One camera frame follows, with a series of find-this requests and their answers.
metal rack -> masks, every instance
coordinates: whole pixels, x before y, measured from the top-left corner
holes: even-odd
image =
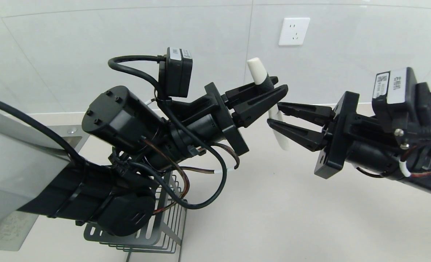
[[[182,191],[176,176],[171,172],[164,176],[164,180],[176,193],[179,194]],[[171,199],[159,187],[156,192],[156,208],[166,206],[168,201]],[[182,245],[185,220],[186,209],[175,205],[153,216],[136,234],[116,237],[103,231],[97,224],[88,223],[83,236],[87,241],[99,242],[130,254],[132,252],[174,254],[177,252],[177,247]]]

wall outlet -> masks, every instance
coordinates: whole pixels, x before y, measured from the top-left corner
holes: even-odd
[[[282,32],[280,33],[279,46],[299,46],[303,44],[308,30],[309,17],[284,18]]]

label sticker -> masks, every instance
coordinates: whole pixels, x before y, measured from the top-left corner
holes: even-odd
[[[404,103],[407,94],[407,68],[390,71],[387,104]]]
[[[171,47],[170,48],[170,58],[172,60],[181,61],[182,60],[182,53],[180,53],[180,49]]]
[[[390,74],[381,73],[376,76],[376,83],[374,84],[374,94],[372,98],[378,98],[379,96],[383,96],[387,94],[387,88],[389,83]]]
[[[189,53],[189,51],[188,51],[188,50],[186,50],[186,49],[182,49],[182,54],[183,54],[183,57],[184,57],[184,58],[187,58],[187,59],[193,59],[193,58],[191,57],[191,54]]]

white wall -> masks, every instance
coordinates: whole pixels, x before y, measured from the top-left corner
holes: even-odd
[[[284,17],[311,17],[304,45],[277,45]],[[85,111],[124,84],[143,100],[149,84],[107,67],[117,55],[194,56],[190,99],[251,81],[259,56],[290,85],[285,100],[335,103],[343,91],[369,102],[374,75],[412,66],[431,85],[431,0],[0,0],[0,99],[27,113]],[[137,63],[157,77],[152,63]]]

